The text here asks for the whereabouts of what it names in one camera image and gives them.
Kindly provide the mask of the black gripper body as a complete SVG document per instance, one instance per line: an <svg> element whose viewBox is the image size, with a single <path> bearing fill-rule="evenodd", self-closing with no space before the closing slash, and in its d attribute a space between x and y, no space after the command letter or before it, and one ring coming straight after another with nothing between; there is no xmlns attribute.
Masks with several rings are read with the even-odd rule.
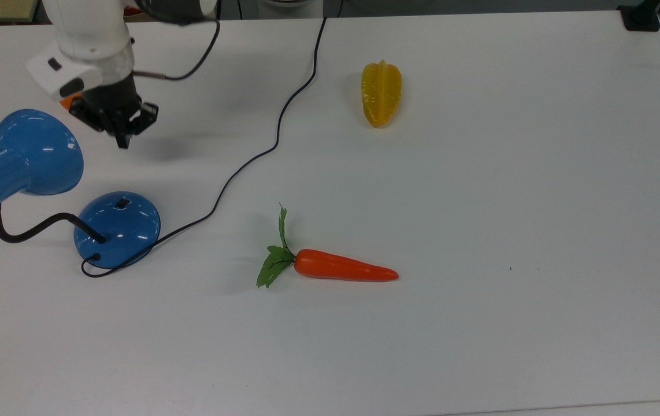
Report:
<svg viewBox="0 0 660 416"><path fill-rule="evenodd" d="M110 135L135 135L144 130L142 110L134 76L113 84L92 88L74 98L69 105L69 114L98 132Z"/></svg>

